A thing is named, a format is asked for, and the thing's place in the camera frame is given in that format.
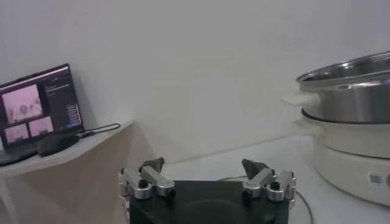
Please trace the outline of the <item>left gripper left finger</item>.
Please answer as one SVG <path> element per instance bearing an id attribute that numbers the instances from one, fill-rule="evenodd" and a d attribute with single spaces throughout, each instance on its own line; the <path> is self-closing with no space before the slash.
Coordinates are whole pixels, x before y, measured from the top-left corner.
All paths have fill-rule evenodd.
<path id="1" fill-rule="evenodd" d="M 137 169 L 122 168 L 118 173 L 119 196 L 125 200 L 130 197 L 147 200 L 155 191 L 157 195 L 164 198 L 172 197 L 176 193 L 176 184 L 161 175 L 164 164 L 164 158 L 160 157 L 145 161 Z"/>

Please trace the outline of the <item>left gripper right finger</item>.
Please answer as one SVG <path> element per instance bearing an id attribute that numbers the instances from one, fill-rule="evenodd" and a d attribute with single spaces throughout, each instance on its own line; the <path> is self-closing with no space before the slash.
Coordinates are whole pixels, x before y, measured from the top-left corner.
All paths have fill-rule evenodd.
<path id="1" fill-rule="evenodd" d="M 259 198 L 265 193 L 269 201 L 295 201 L 297 187 L 292 171 L 283 170 L 276 173 L 265 163 L 249 159 L 243 159 L 241 164 L 248 177 L 248 180 L 243 182 L 243 197 L 246 200 Z"/>

